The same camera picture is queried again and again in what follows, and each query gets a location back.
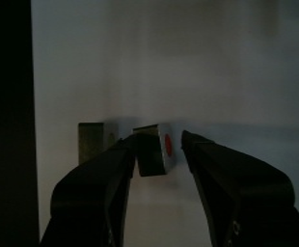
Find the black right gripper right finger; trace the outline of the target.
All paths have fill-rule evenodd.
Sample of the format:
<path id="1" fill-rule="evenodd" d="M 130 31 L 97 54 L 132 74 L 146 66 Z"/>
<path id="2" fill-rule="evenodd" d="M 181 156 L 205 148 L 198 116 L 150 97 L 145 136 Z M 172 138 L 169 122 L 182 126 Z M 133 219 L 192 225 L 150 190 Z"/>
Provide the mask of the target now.
<path id="1" fill-rule="evenodd" d="M 251 155 L 181 133 L 212 247 L 299 247 L 299 212 L 288 176 Z"/>

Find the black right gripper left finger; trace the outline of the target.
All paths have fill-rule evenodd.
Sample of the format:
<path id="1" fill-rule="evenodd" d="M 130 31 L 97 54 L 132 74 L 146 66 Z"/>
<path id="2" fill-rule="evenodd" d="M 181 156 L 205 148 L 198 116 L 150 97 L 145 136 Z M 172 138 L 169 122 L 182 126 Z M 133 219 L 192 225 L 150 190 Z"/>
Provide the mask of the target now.
<path id="1" fill-rule="evenodd" d="M 56 184 L 38 247 L 124 247 L 134 137 L 121 139 Z"/>

